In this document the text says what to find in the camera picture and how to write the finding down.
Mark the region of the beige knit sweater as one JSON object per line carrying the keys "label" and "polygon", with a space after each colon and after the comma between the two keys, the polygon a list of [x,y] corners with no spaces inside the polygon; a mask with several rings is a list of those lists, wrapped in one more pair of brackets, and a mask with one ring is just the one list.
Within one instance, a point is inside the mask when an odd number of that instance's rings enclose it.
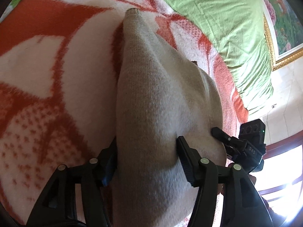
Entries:
{"label": "beige knit sweater", "polygon": [[215,164],[226,163],[223,145],[210,134],[222,126],[220,96],[213,80],[155,34],[139,10],[126,12],[123,33],[113,224],[175,226],[197,196],[177,158],[177,137]]}

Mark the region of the red framed window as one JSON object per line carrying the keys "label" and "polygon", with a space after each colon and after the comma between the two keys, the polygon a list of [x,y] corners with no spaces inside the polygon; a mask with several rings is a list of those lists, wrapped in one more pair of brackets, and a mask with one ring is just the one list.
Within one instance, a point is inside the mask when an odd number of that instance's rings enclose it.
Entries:
{"label": "red framed window", "polygon": [[256,189],[271,209],[291,221],[302,208],[302,131],[268,145]]}

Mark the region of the light green bed sheet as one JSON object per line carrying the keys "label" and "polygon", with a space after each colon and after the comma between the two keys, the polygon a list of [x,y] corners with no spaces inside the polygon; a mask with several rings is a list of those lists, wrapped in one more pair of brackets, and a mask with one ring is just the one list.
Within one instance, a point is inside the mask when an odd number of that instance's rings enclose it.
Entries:
{"label": "light green bed sheet", "polygon": [[262,0],[164,0],[213,44],[233,77],[249,114],[273,95]]}

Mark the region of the gold framed landscape painting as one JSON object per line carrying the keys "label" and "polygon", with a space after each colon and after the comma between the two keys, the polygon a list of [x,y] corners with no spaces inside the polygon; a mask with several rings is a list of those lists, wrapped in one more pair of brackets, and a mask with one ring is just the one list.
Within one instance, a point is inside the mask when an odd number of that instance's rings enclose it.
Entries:
{"label": "gold framed landscape painting", "polygon": [[273,71],[302,57],[302,23],[287,0],[263,0],[264,29]]}

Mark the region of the orange white floral blanket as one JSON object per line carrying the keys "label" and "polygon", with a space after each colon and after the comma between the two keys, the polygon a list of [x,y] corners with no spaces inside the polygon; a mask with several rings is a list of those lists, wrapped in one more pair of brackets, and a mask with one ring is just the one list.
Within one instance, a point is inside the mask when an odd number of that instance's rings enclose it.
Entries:
{"label": "orange white floral blanket", "polygon": [[58,165],[83,164],[113,139],[129,8],[215,81],[226,133],[247,121],[214,46],[164,0],[18,1],[1,22],[1,203],[19,224]]}

